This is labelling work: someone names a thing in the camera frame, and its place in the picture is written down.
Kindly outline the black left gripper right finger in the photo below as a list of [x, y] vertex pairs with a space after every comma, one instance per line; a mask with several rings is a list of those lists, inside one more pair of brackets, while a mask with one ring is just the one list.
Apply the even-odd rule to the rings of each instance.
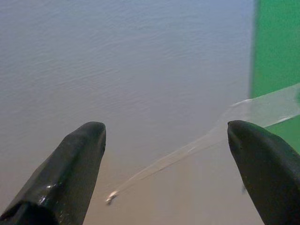
[[228, 144], [243, 184], [266, 225], [300, 223], [300, 156], [256, 124], [227, 123]]

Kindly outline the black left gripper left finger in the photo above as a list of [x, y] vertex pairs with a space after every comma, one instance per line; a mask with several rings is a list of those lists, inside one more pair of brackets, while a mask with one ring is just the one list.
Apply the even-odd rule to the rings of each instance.
[[81, 225], [105, 152], [104, 123], [68, 134], [0, 216], [2, 225]]

